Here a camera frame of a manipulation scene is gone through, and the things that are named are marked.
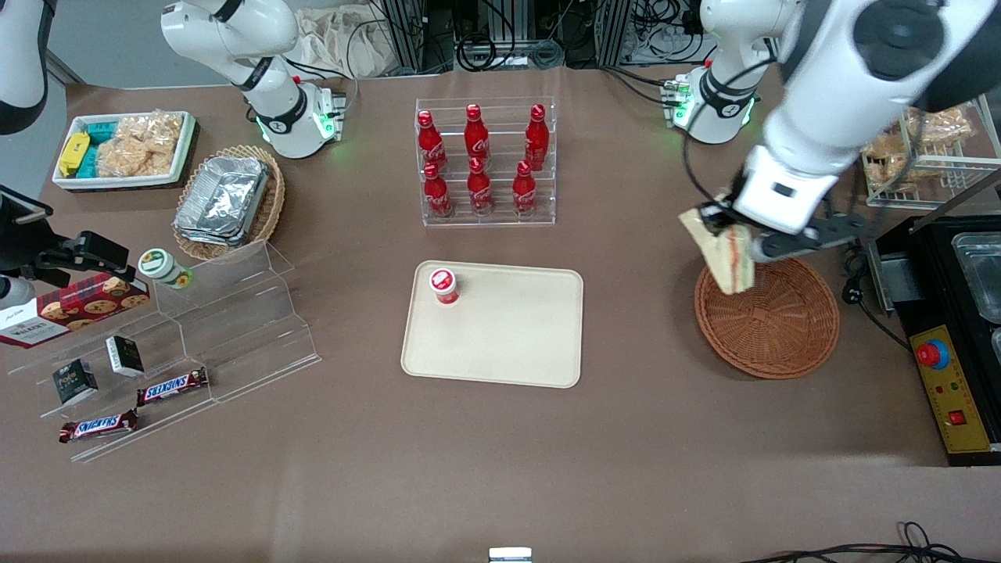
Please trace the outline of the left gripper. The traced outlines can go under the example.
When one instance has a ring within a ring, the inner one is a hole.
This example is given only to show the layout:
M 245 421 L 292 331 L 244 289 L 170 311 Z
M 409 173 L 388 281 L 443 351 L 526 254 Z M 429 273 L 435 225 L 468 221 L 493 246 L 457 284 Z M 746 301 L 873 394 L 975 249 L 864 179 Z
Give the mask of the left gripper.
M 737 222 L 737 237 L 753 245 L 760 229 L 798 235 L 808 227 L 823 197 L 843 170 L 807 174 L 781 163 L 764 145 L 750 150 L 726 202 L 698 206 L 698 219 L 710 234 Z

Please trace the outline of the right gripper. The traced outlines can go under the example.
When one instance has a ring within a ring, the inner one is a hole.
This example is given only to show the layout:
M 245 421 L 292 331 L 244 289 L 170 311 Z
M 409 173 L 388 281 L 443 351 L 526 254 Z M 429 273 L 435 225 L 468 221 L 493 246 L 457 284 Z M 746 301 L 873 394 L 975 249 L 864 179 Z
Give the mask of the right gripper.
M 117 242 L 93 231 L 80 232 L 57 246 L 57 234 L 50 228 L 48 217 L 53 208 L 32 197 L 21 195 L 2 186 L 1 207 L 1 272 L 7 277 L 22 277 L 32 282 L 67 288 L 70 270 L 99 271 L 113 275 L 133 275 L 128 263 L 129 250 Z M 35 263 L 46 252 L 53 252 L 53 264 Z

